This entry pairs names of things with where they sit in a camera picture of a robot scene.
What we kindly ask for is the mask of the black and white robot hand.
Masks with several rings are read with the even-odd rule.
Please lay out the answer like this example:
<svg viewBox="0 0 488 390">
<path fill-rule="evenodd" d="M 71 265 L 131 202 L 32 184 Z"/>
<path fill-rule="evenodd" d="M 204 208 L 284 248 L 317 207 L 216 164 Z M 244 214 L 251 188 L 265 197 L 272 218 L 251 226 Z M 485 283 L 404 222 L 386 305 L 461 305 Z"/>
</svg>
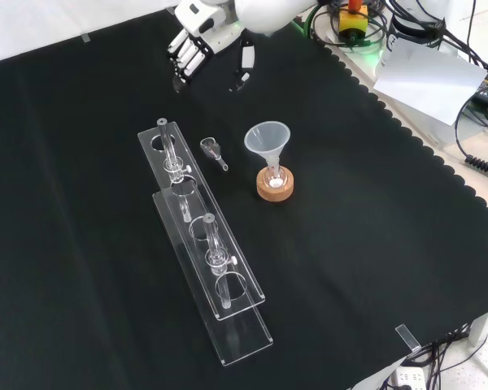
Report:
<svg viewBox="0 0 488 390">
<path fill-rule="evenodd" d="M 172 84 L 179 93 L 215 55 L 237 43 L 240 53 L 231 92 L 242 89 L 255 66 L 255 45 L 237 17 L 234 1 L 180 1 L 173 14 L 181 31 L 168 45 Z"/>
</svg>

